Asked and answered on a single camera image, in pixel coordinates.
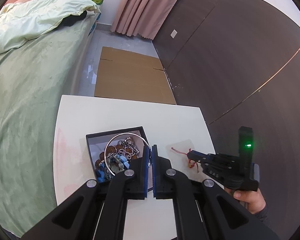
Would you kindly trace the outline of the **person's right hand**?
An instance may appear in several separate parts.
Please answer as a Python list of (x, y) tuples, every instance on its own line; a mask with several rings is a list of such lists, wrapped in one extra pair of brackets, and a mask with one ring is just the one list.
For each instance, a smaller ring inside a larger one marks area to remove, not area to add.
[(233, 191), (225, 187), (224, 190), (236, 200), (247, 203), (247, 209), (253, 215), (261, 212), (266, 207), (266, 201), (260, 189), (257, 189), (257, 191)]

